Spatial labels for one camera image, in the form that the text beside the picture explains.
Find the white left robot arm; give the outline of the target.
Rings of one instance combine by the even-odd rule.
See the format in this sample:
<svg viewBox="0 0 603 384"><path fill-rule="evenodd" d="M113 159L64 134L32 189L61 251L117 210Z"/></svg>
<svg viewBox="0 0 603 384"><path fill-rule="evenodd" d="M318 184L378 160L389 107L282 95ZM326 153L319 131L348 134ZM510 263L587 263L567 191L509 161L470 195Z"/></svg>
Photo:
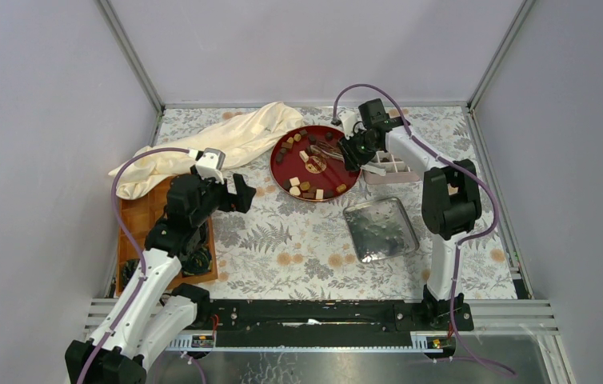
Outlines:
<svg viewBox="0 0 603 384"><path fill-rule="evenodd" d="M210 320L206 290L182 283L157 315L152 312L172 280L181 258L206 240L206 223L217 210L249 211L255 188L241 174L227 182L183 174L173 178L162 216L146 236L137 269L101 325L65 353L71 383L143 383L162 351L187 326L199 329Z"/></svg>

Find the pink tin with white dividers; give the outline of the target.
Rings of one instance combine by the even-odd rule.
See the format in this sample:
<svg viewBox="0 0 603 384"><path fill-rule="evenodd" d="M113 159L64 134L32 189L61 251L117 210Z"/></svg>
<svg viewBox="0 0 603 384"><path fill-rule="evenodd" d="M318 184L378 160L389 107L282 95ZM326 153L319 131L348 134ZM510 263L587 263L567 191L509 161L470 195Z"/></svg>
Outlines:
<svg viewBox="0 0 603 384"><path fill-rule="evenodd" d="M414 173L400 158L388 152L378 151L368 169L362 172L366 183L370 185L400 184L419 182L420 177Z"/></svg>

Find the silver metal tongs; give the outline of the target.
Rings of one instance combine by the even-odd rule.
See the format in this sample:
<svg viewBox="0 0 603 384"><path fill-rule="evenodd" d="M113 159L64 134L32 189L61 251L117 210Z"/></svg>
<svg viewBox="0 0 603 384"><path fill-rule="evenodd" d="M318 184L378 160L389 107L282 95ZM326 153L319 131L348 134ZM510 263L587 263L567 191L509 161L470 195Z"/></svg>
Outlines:
<svg viewBox="0 0 603 384"><path fill-rule="evenodd" d="M316 141L314 144L309 145L309 149L313 154L338 160L344 162L345 159L341 151L330 143L325 141Z"/></svg>

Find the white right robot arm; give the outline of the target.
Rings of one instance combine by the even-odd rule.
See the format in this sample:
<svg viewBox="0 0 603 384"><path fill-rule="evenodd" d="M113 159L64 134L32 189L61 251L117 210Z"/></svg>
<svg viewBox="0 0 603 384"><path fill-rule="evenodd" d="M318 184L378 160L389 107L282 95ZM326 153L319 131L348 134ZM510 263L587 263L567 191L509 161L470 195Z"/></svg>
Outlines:
<svg viewBox="0 0 603 384"><path fill-rule="evenodd" d="M433 235L433 254L423 299L413 312L431 329L454 330L464 305L464 295L457 292L459 242L482 215L476 165L440 154L404 116L390 116L379 98L361 104L358 113L334 110L331 122L345 134L338 148L347 170L360 170L377 153L388 152L421 179L421 217Z"/></svg>

